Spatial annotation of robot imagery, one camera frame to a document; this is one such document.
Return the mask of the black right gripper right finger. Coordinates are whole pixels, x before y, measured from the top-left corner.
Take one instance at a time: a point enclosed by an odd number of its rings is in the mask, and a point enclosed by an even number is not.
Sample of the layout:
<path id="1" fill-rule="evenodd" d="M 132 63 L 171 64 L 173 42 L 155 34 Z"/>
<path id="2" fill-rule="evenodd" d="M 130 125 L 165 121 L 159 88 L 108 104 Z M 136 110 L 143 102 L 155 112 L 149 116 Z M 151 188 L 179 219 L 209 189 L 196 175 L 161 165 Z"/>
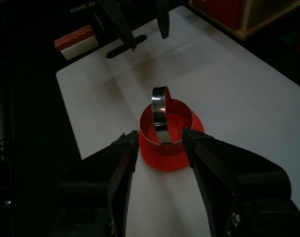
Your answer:
<path id="1" fill-rule="evenodd" d="M 183 142 L 205 202 L 212 237 L 300 237 L 292 183 L 276 163 L 201 131 Z"/>

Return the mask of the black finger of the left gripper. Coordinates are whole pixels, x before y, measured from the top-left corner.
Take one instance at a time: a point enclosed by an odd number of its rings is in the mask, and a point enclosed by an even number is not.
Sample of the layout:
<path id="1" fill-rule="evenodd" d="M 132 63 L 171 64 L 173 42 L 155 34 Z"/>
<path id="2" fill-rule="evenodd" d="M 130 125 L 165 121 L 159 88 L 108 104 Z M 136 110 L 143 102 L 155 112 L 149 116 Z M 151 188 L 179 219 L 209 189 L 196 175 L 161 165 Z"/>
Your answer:
<path id="1" fill-rule="evenodd" d="M 167 39 L 171 33 L 169 0 L 156 0 L 156 3 L 157 3 L 159 28 L 160 28 L 161 38 Z"/>
<path id="2" fill-rule="evenodd" d="M 121 38 L 126 46 L 132 50 L 137 49 L 137 40 L 130 30 L 122 7 L 117 0 L 94 0 L 97 5 L 102 8 L 106 15 L 110 17 L 110 22 L 114 26 L 117 36 Z"/>

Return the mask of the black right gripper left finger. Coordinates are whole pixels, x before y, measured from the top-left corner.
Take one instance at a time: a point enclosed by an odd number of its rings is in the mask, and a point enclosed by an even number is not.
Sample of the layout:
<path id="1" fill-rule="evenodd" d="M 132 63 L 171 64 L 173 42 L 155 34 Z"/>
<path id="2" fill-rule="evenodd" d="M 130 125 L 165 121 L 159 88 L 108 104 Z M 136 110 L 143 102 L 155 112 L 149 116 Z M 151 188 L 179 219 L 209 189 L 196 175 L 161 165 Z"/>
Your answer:
<path id="1" fill-rule="evenodd" d="M 125 237 L 138 132 L 122 134 L 60 180 L 53 237 Z"/>

